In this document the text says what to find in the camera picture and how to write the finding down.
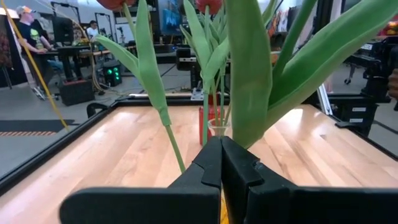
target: man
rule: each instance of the man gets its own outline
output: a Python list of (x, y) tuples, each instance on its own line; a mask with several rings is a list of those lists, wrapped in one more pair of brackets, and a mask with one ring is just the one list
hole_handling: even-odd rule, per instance
[(96, 21), (90, 21), (90, 27), (87, 28), (87, 35), (90, 40), (98, 35), (98, 25)]
[(41, 30), (36, 30), (32, 26), (32, 23), (34, 22), (33, 13), (35, 11), (26, 6), (19, 6), (16, 11), (20, 18), (19, 22), (17, 23), (17, 28), (22, 36), (22, 39), (18, 40), (22, 47), (21, 55), (22, 58), (27, 62), (29, 70), (35, 79), (37, 87), (34, 87), (33, 91), (41, 100), (44, 100), (46, 99), (44, 88), (40, 82), (39, 75), (36, 73), (32, 62), (27, 56), (24, 46), (29, 49), (29, 52), (34, 59), (37, 68), (42, 74), (42, 78), (46, 85), (48, 85), (49, 81), (52, 79), (54, 71), (47, 61), (48, 58), (40, 54), (44, 54), (48, 50), (53, 50), (53, 48), (48, 40), (43, 36)]
[(389, 77), (388, 94), (398, 100), (398, 69), (395, 69)]

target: black floor mat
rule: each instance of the black floor mat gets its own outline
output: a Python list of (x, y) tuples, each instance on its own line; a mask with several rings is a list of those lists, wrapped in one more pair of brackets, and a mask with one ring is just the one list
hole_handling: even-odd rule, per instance
[[(66, 119), (67, 125), (75, 120)], [(3, 120), (0, 121), (0, 136), (49, 136), (63, 129), (60, 120)]]

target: red tulip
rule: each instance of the red tulip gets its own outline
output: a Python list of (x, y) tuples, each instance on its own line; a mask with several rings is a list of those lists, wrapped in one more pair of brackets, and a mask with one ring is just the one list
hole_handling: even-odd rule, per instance
[(209, 6), (210, 15), (217, 14), (222, 5), (222, 0), (197, 0), (197, 8), (199, 9), (199, 11), (205, 13), (206, 6)]
[(137, 0), (97, 0), (104, 8), (115, 11), (119, 10), (123, 7), (123, 3), (126, 3), (128, 6), (136, 3)]

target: red bottle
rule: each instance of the red bottle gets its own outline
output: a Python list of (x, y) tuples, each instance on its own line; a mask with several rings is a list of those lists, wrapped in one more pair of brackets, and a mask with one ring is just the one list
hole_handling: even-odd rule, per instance
[[(207, 112), (207, 118), (208, 121), (211, 119), (215, 118), (215, 111), (214, 111), (214, 102), (213, 102), (213, 95), (209, 95), (208, 97), (208, 102), (209, 102), (209, 106), (208, 106), (208, 112)], [(200, 141), (200, 145), (203, 145), (203, 107), (199, 107), (199, 141)], [(217, 107), (217, 114), (218, 117), (220, 117), (221, 114), (221, 110), (220, 107)], [(207, 129), (207, 140), (209, 140), (209, 138), (211, 138), (211, 132), (210, 129)]]

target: floor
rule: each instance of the floor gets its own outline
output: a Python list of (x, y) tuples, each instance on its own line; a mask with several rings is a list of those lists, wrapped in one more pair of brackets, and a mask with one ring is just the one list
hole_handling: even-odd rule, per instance
[[(164, 87), (168, 92), (177, 92), (181, 88), (190, 87), (189, 72), (181, 72), (173, 64), (159, 65)], [(335, 93), (358, 93), (365, 85), (358, 70), (350, 85), (344, 84), (348, 76), (349, 68), (341, 66), (333, 74), (333, 90)], [(50, 89), (55, 90), (54, 78)], [(123, 83), (115, 88), (119, 94), (107, 93), (96, 96), (96, 102), (110, 105), (116, 98), (126, 93), (140, 93), (142, 87), (134, 77), (123, 77)], [(66, 107), (60, 101), (56, 101), (64, 119), (74, 119), (75, 123), (82, 123), (87, 119), (86, 106), (92, 102), (82, 103)], [(391, 129), (398, 130), (398, 113), (393, 110), (396, 101), (390, 104), (380, 105), (376, 113), (376, 121), (386, 124)], [(12, 90), (0, 89), (0, 120), (8, 119), (57, 119), (51, 104), (48, 101), (40, 101), (30, 90), (29, 85), (15, 86)], [(21, 163), (40, 152), (44, 147), (53, 143), (66, 133), (60, 131), (53, 136), (0, 136), (0, 177), (19, 166)], [(380, 125), (373, 125), (369, 137), (386, 149), (398, 154), (396, 147), (397, 135)]]

